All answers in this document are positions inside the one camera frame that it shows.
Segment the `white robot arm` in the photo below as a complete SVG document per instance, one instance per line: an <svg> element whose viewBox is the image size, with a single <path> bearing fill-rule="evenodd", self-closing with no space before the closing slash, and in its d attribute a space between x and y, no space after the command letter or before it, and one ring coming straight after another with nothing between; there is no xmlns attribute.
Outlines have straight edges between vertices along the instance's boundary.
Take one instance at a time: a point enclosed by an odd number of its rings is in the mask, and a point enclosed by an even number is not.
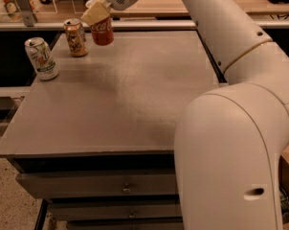
<svg viewBox="0 0 289 230"><path fill-rule="evenodd" d="M89 0L83 20L138 0ZM233 0L182 0L227 85L176 125L185 230L282 230L278 165L289 145L289 57Z"/></svg>

